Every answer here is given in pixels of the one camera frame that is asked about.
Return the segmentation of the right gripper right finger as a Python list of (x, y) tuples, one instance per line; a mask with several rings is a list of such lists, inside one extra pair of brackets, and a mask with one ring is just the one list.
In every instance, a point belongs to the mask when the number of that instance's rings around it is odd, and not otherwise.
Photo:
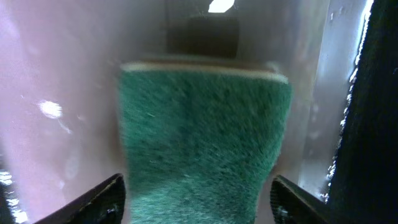
[(276, 224), (330, 223), (330, 211), (321, 200), (281, 175), (272, 181), (270, 205)]

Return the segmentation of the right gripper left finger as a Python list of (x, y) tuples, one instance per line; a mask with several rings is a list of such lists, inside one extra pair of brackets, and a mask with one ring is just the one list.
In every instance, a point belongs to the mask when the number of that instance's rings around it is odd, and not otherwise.
[(126, 186), (118, 173), (36, 224), (121, 224), (125, 203)]

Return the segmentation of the green dish sponge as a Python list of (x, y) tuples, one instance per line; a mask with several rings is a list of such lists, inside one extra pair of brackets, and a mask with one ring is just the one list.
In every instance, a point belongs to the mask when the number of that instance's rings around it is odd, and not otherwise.
[(292, 101), (271, 70), (136, 62), (119, 79), (132, 223), (253, 223)]

